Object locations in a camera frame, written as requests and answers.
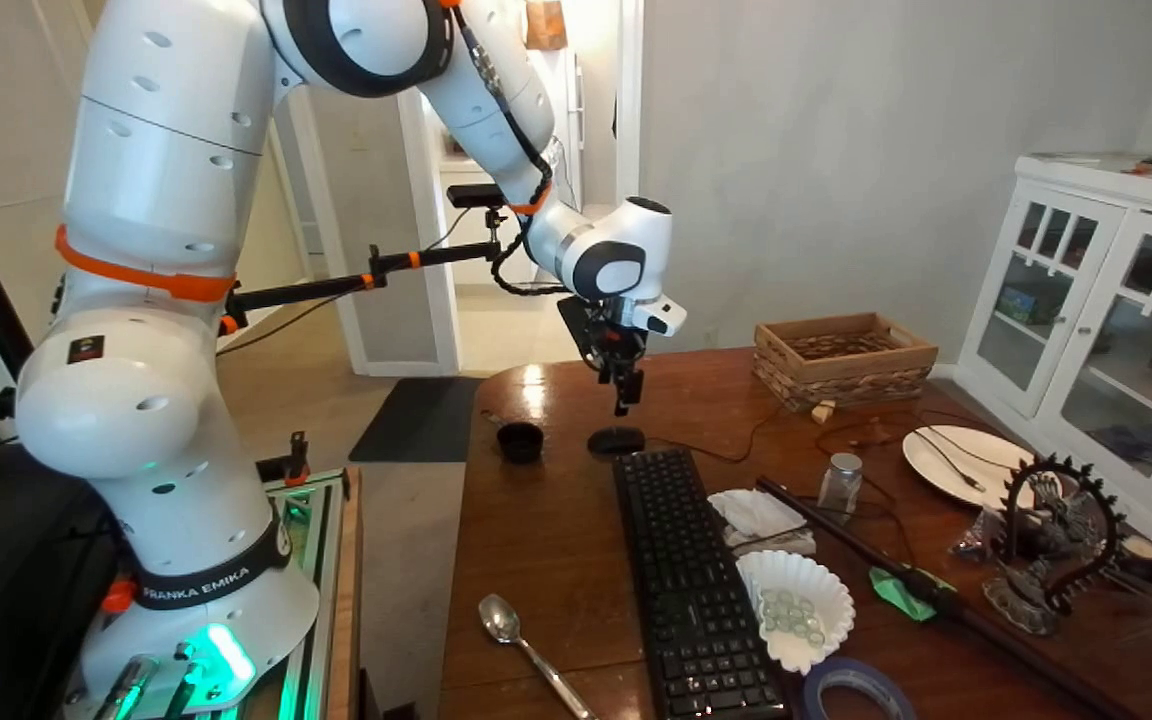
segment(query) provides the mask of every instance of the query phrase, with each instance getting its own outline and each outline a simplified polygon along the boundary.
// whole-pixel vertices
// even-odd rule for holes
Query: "black keyboard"
[[[613,464],[655,716],[786,716],[693,453]]]

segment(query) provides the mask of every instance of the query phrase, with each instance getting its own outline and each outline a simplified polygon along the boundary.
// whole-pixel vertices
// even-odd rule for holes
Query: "small cup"
[[[1152,582],[1152,541],[1123,530],[1110,551],[1115,570]]]
[[[499,454],[511,464],[534,464],[542,448],[542,427],[511,421],[496,427]]]
[[[828,514],[833,523],[847,523],[855,511],[859,485],[862,485],[862,461],[855,453],[833,453],[817,494],[818,514]]]

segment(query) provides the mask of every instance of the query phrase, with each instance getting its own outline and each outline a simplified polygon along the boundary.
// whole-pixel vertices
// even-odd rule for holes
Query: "white cabinet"
[[[1022,157],[959,382],[1152,537],[1152,181]]]

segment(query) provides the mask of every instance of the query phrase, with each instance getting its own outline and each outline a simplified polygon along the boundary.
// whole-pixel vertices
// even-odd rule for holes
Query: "glass cabinet door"
[[[1115,208],[1026,190],[1011,208],[1007,229],[1007,266],[977,356],[1011,382],[1011,402],[1033,417],[1069,339],[1069,317],[1075,317],[1087,277],[1115,231]]]
[[[1152,475],[1152,220],[1138,220],[1138,242],[1123,259],[1099,326],[1078,322],[1078,335],[1090,335],[1090,349],[1058,417]]]

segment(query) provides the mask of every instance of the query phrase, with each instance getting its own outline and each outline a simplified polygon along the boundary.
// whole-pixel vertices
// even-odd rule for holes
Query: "white plate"
[[[954,425],[923,425],[901,438],[901,453],[932,489],[977,509],[1003,509],[1011,468],[1033,464],[1026,448]]]

